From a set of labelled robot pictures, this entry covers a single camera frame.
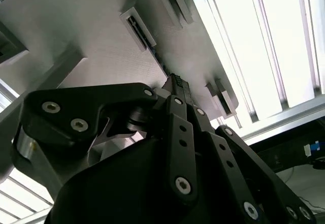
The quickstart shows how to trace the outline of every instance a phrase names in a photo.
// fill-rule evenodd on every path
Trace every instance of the fluorescent light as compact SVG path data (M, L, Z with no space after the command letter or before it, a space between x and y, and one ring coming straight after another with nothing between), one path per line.
M24 186L28 187L33 192L37 193L50 203L54 203L53 199L51 198L49 192L47 191L46 187L40 185L38 182L32 180L31 178L27 177L25 174L19 172L16 168L12 170L10 176L23 184Z
M312 22L311 42L314 41L316 49L317 64L314 66L314 72L319 82L321 93L325 94L325 0L309 0Z
M49 208L48 204L19 187L9 179L6 179L2 184L0 184L0 190L17 199L21 203L29 206L35 211L41 211Z
M314 98L300 0L263 0L290 107Z
M1 220L1 223L3 223L3 224L10 224L10 223L13 223L14 221L16 221L17 219L0 211L0 220Z
M33 214L33 212L31 212L30 210L27 210L26 208L6 198L3 195L0 195L0 208L14 214L15 216L18 216L19 218L24 218Z
M230 40L237 75L259 119L282 111L268 53L252 0L215 0Z

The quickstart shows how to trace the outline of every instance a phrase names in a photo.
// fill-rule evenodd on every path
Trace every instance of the metal plate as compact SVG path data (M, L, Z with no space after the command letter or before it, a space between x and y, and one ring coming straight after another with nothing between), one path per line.
M141 52L119 16L135 6L154 36L156 49L171 72L190 83L194 99L209 116L213 107L207 81L221 79L237 106L205 27L192 0L185 0L193 23L172 23L161 0L5 0L0 21L27 47L29 54L9 67L0 78L18 93L45 73L67 47L79 47L88 60L66 78L63 87L143 82L160 87L163 71L147 50Z

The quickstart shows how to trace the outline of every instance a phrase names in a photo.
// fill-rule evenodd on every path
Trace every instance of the screw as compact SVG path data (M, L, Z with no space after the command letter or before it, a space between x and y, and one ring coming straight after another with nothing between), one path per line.
M178 99L178 98L175 98L175 102L176 102L177 104L179 104L179 105L183 104L183 102L182 102L180 99Z
M299 209L300 209L301 213L304 215L304 217L306 217L308 220L311 220L311 216L305 208L299 207Z
M51 101L44 102L42 104L42 109L45 112L52 113L52 114L58 113L61 110L60 106L57 103Z
M176 178L175 185L177 189L184 195L187 195L191 192L191 185L183 177Z
M233 132L232 132L230 129L225 128L224 130L225 130L225 132L226 132L227 134L229 134L229 135L232 135L232 134L233 134Z
M290 213L290 215L294 218L294 219L298 219L297 214L295 213L294 210L292 210L289 206L286 207L286 209L288 210L288 212Z
M80 118L73 119L70 123L72 129L78 131L78 132L83 132L88 129L88 123Z
M197 108L197 112L198 112L201 116L204 116L204 111L201 110L200 108Z
M250 218L252 218L253 220L258 219L258 212L257 212L256 208L250 202L244 203L244 209Z
M148 96L152 96L152 92L147 89L144 90L144 93Z

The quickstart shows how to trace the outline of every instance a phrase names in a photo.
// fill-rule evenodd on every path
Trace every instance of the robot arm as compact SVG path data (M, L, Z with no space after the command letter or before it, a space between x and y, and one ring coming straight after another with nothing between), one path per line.
M188 83L35 91L14 140L15 166L45 185L46 224L316 223L310 209L229 127L214 130ZM89 165L92 146L146 138Z

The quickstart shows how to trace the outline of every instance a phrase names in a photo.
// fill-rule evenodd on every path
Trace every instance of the cable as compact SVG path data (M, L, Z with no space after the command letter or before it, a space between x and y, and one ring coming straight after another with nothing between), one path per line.
M295 167L293 167L292 168L292 171L291 171L291 174L290 174L290 176L288 177L288 179L284 182L284 183L287 183L287 182L289 182L289 180L293 177L293 175L294 175L294 172L295 172Z
M300 199L302 199L303 201L307 202L307 203L308 203L311 207L313 207L313 208L318 208L318 209L325 210L325 208L323 208L323 207L312 205L308 200L305 200L303 197L300 197L300 196L298 196L298 197L299 197Z

